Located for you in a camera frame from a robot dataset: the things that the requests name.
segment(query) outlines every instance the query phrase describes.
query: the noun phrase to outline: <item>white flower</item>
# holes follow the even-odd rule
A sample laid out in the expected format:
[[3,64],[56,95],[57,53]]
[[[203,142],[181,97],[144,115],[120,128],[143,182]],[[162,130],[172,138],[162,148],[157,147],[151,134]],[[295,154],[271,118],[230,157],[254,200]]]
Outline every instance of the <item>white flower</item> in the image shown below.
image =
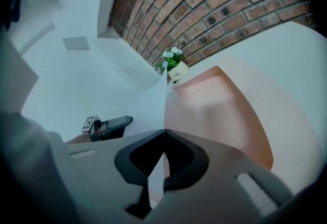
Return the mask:
[[167,66],[168,66],[168,62],[167,62],[167,61],[164,61],[164,62],[162,63],[162,67],[167,68]]
[[173,53],[178,53],[179,49],[178,49],[178,47],[172,47],[171,51]]
[[172,58],[172,57],[174,57],[174,53],[172,53],[172,52],[167,52],[166,57],[167,57],[167,58]]

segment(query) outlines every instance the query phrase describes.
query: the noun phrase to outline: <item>green leaves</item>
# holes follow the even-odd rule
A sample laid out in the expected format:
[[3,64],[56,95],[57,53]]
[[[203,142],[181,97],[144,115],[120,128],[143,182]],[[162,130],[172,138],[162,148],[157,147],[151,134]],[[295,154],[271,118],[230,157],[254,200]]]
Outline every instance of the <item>green leaves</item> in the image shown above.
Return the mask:
[[[171,58],[166,57],[167,55],[167,50],[166,49],[163,53],[163,56],[165,57],[165,60],[168,63],[167,66],[167,71],[172,70],[174,67],[176,67],[182,60],[183,58],[183,54],[178,54],[178,53],[173,53],[174,56]],[[158,69],[161,71],[161,74],[165,71],[165,68],[162,66],[162,62],[159,62],[156,64],[156,67],[158,67]]]

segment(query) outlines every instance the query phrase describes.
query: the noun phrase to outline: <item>potted plant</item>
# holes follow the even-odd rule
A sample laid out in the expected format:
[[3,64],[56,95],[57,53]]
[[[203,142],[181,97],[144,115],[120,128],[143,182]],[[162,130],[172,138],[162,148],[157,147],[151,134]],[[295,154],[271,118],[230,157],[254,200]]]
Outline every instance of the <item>potted plant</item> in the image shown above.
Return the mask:
[[172,47],[170,51],[167,49],[162,54],[165,60],[157,64],[161,74],[167,68],[167,72],[172,81],[177,81],[185,77],[190,68],[182,61],[183,51],[177,47]]

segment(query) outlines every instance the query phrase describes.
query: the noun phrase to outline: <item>red brick wall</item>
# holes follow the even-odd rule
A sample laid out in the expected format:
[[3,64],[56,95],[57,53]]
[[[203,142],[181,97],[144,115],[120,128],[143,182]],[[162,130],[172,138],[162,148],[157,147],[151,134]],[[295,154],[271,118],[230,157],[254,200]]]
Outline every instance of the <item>red brick wall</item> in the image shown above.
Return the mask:
[[109,24],[151,65],[182,48],[188,65],[285,21],[314,28],[309,0],[115,0]]

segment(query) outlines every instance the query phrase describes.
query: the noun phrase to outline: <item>white flower pot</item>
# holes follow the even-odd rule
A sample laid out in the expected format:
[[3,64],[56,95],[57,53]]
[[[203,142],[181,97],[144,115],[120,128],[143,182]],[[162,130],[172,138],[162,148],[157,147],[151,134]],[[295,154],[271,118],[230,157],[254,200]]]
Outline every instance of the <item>white flower pot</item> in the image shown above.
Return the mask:
[[181,61],[172,70],[168,71],[168,75],[172,79],[172,81],[177,81],[185,77],[189,73],[189,71],[189,66],[187,66],[183,61]]

